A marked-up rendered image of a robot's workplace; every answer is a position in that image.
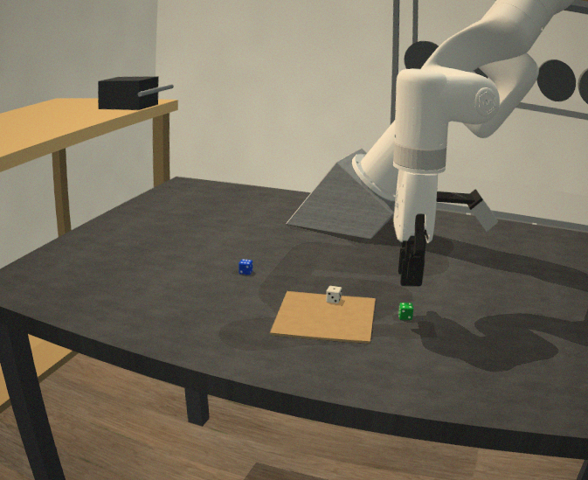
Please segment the blue die with white pips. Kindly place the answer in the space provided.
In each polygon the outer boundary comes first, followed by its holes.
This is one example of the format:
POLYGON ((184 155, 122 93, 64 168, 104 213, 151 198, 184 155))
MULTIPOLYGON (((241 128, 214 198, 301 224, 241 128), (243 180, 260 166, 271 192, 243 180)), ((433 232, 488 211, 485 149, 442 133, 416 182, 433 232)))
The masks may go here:
POLYGON ((252 272, 252 260, 241 260, 239 263, 239 274, 250 275, 252 272))

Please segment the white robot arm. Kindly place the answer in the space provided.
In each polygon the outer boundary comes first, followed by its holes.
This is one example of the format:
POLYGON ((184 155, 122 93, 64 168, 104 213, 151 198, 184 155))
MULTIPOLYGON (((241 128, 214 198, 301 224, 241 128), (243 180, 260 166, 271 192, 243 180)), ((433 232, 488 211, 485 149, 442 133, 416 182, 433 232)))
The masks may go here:
POLYGON ((449 122, 463 122, 479 138, 491 136, 537 80, 538 65, 526 52, 552 17, 573 2, 496 0, 480 21, 443 42, 421 69, 402 70, 395 121, 367 156, 352 159, 360 179, 396 201, 393 161, 415 170, 445 168, 449 122), (478 67, 497 88, 474 72, 478 67))

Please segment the green die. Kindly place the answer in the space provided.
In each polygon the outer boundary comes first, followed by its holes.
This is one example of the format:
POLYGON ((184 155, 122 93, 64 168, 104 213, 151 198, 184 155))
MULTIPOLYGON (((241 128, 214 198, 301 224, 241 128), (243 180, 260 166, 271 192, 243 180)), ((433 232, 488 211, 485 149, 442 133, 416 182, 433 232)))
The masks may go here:
POLYGON ((412 303, 400 303, 398 315, 399 315, 400 320, 412 320, 412 315, 413 315, 412 303))

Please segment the tan flat mat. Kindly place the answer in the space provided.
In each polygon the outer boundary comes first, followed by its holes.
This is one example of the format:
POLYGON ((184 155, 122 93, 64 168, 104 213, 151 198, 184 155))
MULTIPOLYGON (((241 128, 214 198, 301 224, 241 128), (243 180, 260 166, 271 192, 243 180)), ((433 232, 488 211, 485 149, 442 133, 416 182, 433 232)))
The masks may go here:
POLYGON ((287 291, 270 335, 369 344, 376 298, 326 296, 287 291))

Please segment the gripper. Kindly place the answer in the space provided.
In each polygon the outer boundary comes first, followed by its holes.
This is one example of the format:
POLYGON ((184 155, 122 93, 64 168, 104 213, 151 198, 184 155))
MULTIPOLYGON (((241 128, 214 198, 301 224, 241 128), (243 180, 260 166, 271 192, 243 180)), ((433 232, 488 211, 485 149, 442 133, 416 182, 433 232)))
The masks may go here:
POLYGON ((431 242, 433 237, 438 173, 444 172, 446 167, 440 170, 415 170, 394 161, 393 166, 399 169, 394 226, 398 240, 404 247, 400 248, 398 263, 400 284, 421 286, 425 244, 431 242))

